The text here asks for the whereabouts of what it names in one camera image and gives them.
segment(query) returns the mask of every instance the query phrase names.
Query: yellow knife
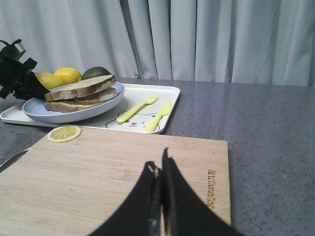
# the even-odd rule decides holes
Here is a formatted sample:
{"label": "yellow knife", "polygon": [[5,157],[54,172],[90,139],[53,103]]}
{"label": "yellow knife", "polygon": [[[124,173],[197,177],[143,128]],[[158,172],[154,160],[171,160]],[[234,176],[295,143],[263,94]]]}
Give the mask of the yellow knife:
{"label": "yellow knife", "polygon": [[153,120],[150,121],[150,123],[142,129],[142,131],[143,132],[155,131],[155,129],[158,125],[158,122],[160,121],[162,116],[167,115],[170,111],[171,111],[171,103],[169,101],[166,101],[164,103],[163,107],[161,108],[161,110],[157,113],[157,115],[153,118]]}

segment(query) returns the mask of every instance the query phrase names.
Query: speckled countertop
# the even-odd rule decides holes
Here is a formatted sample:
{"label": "speckled countertop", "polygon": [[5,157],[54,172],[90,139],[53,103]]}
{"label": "speckled countertop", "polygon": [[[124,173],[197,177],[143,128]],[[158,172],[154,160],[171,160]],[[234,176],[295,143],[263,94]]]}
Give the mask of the speckled countertop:
{"label": "speckled countertop", "polygon": [[[165,135],[228,141],[232,225],[249,236],[315,235],[315,88],[118,79],[175,86]],[[0,112],[20,100],[0,101]],[[0,163],[51,128],[0,121]]]}

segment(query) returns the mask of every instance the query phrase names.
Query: knife blade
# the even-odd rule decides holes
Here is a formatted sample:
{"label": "knife blade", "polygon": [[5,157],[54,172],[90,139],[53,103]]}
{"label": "knife blade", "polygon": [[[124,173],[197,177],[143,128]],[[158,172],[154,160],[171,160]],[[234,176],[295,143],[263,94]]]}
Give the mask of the knife blade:
{"label": "knife blade", "polygon": [[27,153],[28,150],[30,150],[30,147],[25,149],[24,151],[21,151],[15,155],[13,155],[9,159],[7,159],[5,162],[3,162],[0,165],[0,173],[2,171],[4,171],[6,168],[8,168],[9,166],[11,166],[13,163],[15,163],[17,160],[19,160],[25,153]]}
{"label": "knife blade", "polygon": [[153,132],[155,131],[160,119],[162,116],[167,115],[171,111],[171,103],[169,101],[166,101],[164,105],[162,106],[161,110],[157,113],[157,115],[153,118],[152,121],[148,125],[146,125],[142,131],[143,132]]}

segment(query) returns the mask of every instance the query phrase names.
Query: lemon slice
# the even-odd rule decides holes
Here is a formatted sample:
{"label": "lemon slice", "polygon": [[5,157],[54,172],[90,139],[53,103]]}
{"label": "lemon slice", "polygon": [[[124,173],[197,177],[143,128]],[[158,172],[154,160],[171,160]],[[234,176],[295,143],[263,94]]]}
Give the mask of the lemon slice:
{"label": "lemon slice", "polygon": [[76,125],[66,125],[54,128],[48,133],[48,140],[54,143],[64,143],[77,138],[81,128]]}

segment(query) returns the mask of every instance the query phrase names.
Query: white tray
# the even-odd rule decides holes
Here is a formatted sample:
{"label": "white tray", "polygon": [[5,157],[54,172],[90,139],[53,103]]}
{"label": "white tray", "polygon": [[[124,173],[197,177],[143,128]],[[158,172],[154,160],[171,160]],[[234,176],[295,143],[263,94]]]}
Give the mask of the white tray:
{"label": "white tray", "polygon": [[[152,86],[152,85],[133,85],[124,84],[126,90],[124,97],[119,104],[108,112],[101,114],[97,117],[90,119],[76,121],[72,124],[80,126],[97,127],[111,130],[123,130],[129,132],[141,133],[143,127],[148,124],[153,117],[159,112],[165,101],[170,101],[172,108],[168,115],[163,116],[158,123],[157,129],[154,134],[160,134],[165,129],[167,121],[173,111],[174,105],[176,104],[177,98],[180,94],[180,89],[169,86]],[[152,105],[144,106],[143,109],[138,111],[133,117],[130,118],[129,122],[119,124],[116,122],[118,115],[129,110],[133,106],[137,105],[151,94],[157,94],[157,101]],[[22,105],[25,102],[19,103],[0,114],[2,121],[13,124],[24,124],[33,126],[45,126],[45,127],[57,127],[57,124],[47,124],[37,122],[22,111]]]}

